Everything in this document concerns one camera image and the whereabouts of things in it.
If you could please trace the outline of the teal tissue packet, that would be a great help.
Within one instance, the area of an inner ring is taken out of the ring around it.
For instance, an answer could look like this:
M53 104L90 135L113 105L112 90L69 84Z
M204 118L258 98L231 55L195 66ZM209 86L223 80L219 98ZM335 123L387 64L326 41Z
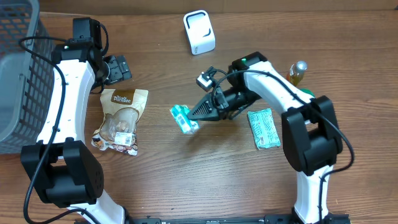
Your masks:
M190 109L187 105L174 105L170 113L178 124L183 134L193 134L199 130L200 126L196 121L188 119Z

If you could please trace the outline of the white packet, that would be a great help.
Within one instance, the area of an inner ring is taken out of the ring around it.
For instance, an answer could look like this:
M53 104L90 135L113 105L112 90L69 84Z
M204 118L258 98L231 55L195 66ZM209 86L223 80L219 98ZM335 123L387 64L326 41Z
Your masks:
M137 123L144 113L147 90L105 89L100 101L103 109L103 122L93 133L91 145L101 151L112 149L130 156L136 156Z

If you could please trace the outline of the teal white box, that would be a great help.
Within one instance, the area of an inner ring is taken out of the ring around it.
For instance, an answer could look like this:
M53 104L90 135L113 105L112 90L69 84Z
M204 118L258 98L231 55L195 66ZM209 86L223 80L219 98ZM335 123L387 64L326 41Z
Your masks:
M248 111L248 121L254 136L255 145L259 150L281 145L270 108L260 111Z

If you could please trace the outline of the yellow oil bottle silver cap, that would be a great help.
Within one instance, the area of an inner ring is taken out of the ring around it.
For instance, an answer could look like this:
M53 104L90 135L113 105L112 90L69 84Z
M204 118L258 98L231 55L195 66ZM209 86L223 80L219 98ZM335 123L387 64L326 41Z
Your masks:
M297 86L303 80L307 68L308 65L303 60L294 63L287 74L287 80L294 86Z

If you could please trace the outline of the green lid jar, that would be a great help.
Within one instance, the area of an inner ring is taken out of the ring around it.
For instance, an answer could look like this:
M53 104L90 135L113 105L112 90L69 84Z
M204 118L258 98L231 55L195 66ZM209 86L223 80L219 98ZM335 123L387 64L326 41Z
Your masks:
M309 89L304 89L304 88L302 88L302 89L300 89L300 91L302 91L302 92L304 92L304 93L306 93L306 94L309 94L309 95L312 95L313 97L315 97L314 93L313 93L312 91L310 91Z

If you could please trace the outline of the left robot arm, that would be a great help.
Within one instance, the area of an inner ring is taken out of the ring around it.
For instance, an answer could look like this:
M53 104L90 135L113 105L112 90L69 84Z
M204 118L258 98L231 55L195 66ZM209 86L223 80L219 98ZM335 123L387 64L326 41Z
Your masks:
M21 163L28 192L64 215L79 213L87 223L131 223L128 211L104 190L102 166L85 144L90 92L132 77L126 59L108 55L108 47L105 26L89 17L73 20L71 39L57 39L46 58L54 74L47 118L36 143L22 148Z

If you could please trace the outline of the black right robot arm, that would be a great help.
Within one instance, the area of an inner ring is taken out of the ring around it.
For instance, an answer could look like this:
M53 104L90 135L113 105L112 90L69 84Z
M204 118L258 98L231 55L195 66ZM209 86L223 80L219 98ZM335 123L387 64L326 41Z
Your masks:
M290 214L265 215L264 223L349 223L348 215L332 214L326 206L326 174L343 149L332 102L300 91L259 52L231 63L224 76L231 84L228 90L213 78L216 71L211 67L197 78L207 94L188 119L233 119L259 99L281 116L284 154L297 172L297 199Z

